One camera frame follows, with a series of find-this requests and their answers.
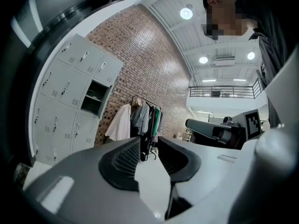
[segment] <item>dark jacket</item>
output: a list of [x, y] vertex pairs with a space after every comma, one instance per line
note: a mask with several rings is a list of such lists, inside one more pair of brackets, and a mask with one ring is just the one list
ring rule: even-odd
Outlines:
[[[269, 84], [299, 42], [297, 0], [237, 0], [236, 12], [258, 22], [251, 39], [259, 37], [265, 80]], [[269, 102], [269, 122], [277, 126], [279, 118]]]

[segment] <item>ceiling beam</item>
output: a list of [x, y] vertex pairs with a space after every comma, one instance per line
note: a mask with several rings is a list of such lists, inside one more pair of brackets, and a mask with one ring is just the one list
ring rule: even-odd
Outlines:
[[220, 66], [215, 66], [215, 65], [194, 66], [194, 70], [195, 71], [200, 71], [200, 70], [220, 70], [220, 69], [241, 69], [241, 68], [256, 69], [256, 70], [259, 69], [256, 64], [243, 64], [243, 63], [236, 63], [234, 65], [220, 65]]
[[212, 45], [197, 47], [189, 50], [185, 50], [184, 54], [189, 55], [193, 53], [200, 53], [206, 50], [211, 49], [221, 49], [221, 48], [231, 48], [231, 47], [238, 47], [238, 48], [253, 48], [253, 47], [259, 47], [258, 42], [256, 41], [244, 41], [244, 42], [238, 42], [238, 41], [229, 41], [229, 42], [221, 42], [216, 43]]
[[196, 21], [199, 21], [200, 24], [206, 24], [206, 15], [203, 14], [203, 15], [199, 15], [199, 16], [196, 16], [196, 17], [192, 17], [189, 20], [183, 20], [183, 21], [179, 22], [178, 24], [172, 26], [170, 28], [170, 30], [174, 31], [174, 30], [176, 30], [178, 28], [184, 27], [184, 26], [186, 26], [188, 24], [192, 24], [192, 23], [194, 23]]

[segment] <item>brick wall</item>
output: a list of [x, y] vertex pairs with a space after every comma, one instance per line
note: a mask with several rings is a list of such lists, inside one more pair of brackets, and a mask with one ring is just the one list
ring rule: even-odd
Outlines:
[[190, 74], [172, 39], [147, 8], [129, 7], [87, 37], [124, 62], [100, 121], [95, 146], [105, 142], [104, 134], [116, 112], [134, 95], [161, 106], [163, 136], [185, 131], [186, 119], [193, 117], [185, 106]]

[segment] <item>white coat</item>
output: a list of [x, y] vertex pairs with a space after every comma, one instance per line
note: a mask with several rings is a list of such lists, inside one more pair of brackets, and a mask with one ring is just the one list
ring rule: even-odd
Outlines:
[[127, 104], [120, 107], [105, 136], [109, 136], [114, 141], [130, 138], [130, 115], [131, 105]]

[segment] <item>white ceiling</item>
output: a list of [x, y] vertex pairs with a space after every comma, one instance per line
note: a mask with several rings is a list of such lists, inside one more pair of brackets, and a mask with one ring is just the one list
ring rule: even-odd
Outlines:
[[[214, 41], [204, 35], [202, 24], [206, 23], [206, 14], [202, 0], [142, 0], [146, 6], [168, 31], [186, 65], [192, 74], [195, 85], [252, 85], [256, 78], [256, 69], [261, 62], [258, 40], [248, 41], [253, 34], [252, 29], [240, 37], [221, 36]], [[184, 20], [180, 10], [192, 4], [193, 17]], [[247, 59], [253, 51], [256, 57]], [[199, 58], [208, 56], [208, 63], [202, 65]], [[235, 56], [235, 60], [227, 66], [215, 66], [216, 56]], [[234, 78], [247, 79], [247, 82], [236, 82]], [[217, 79], [215, 83], [202, 83], [203, 79]]]

